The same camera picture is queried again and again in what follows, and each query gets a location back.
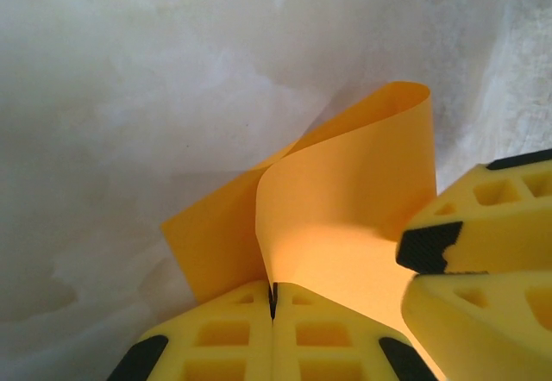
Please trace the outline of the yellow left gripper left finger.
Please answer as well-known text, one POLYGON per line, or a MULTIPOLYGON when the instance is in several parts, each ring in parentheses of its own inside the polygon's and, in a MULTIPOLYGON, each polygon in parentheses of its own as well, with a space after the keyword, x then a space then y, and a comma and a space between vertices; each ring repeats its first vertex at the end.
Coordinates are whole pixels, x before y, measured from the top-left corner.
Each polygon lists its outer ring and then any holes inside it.
POLYGON ((109 380, 270 380, 273 320, 266 281, 245 284, 163 322, 109 380))

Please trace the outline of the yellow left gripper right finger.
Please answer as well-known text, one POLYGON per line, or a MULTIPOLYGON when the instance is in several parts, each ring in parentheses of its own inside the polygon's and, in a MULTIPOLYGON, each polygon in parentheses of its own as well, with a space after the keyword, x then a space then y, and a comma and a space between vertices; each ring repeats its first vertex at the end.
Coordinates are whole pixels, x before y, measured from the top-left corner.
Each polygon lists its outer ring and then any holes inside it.
POLYGON ((394 328, 296 284, 274 285, 276 380, 435 380, 394 328))

